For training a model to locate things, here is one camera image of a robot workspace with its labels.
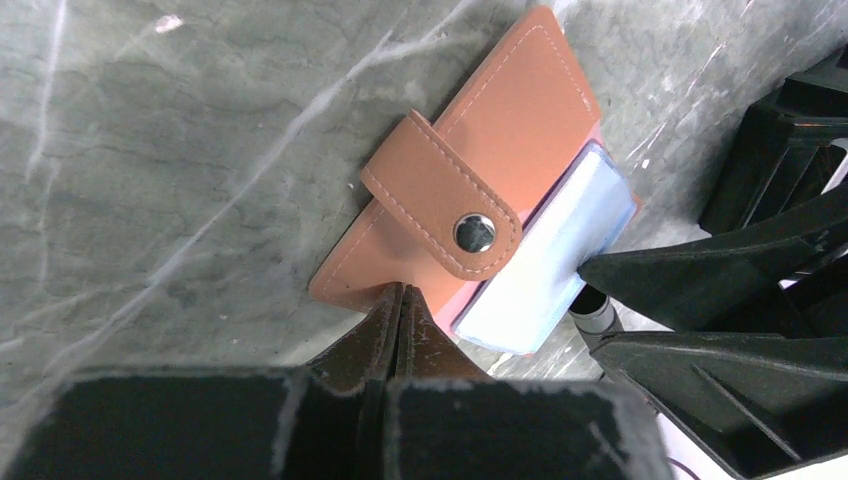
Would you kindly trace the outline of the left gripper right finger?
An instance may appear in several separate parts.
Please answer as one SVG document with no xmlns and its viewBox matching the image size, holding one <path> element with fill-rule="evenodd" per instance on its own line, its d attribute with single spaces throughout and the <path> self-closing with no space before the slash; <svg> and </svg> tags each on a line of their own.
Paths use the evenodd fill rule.
<svg viewBox="0 0 848 480">
<path fill-rule="evenodd" d="M 637 395 L 611 383 L 448 373 L 415 353 L 440 341 L 419 289 L 389 284 L 394 376 L 386 389 L 387 479 L 670 479 L 662 436 Z"/>
</svg>

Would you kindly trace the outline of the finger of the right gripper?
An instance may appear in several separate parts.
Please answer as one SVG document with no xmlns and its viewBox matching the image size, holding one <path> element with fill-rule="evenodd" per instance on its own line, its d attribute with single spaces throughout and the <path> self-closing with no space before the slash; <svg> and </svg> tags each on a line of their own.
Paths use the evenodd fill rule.
<svg viewBox="0 0 848 480">
<path fill-rule="evenodd" d="M 673 330 L 698 331 L 847 242 L 840 185 L 760 223 L 669 247 L 601 254 L 581 278 Z"/>
<path fill-rule="evenodd" d="M 631 331 L 590 354 L 735 479 L 847 453 L 846 337 Z"/>
</svg>

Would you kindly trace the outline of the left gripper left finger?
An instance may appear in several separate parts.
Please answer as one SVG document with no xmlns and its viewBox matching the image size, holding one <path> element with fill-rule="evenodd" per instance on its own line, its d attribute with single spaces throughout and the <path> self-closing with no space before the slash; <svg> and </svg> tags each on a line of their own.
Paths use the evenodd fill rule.
<svg viewBox="0 0 848 480">
<path fill-rule="evenodd" d="M 57 389 L 8 479 L 379 479 L 405 288 L 287 367 L 87 368 Z"/>
</svg>

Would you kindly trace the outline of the brown leather card holder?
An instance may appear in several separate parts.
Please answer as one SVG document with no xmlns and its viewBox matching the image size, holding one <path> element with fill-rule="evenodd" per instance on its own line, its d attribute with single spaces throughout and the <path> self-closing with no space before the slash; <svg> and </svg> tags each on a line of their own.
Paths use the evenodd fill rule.
<svg viewBox="0 0 848 480">
<path fill-rule="evenodd" d="M 313 276 L 318 301 L 365 312 L 393 282 L 482 347 L 536 352 L 584 287 L 579 267 L 639 211 L 553 11 L 502 37 L 435 121 L 409 112 L 360 178 L 371 201 Z"/>
</svg>

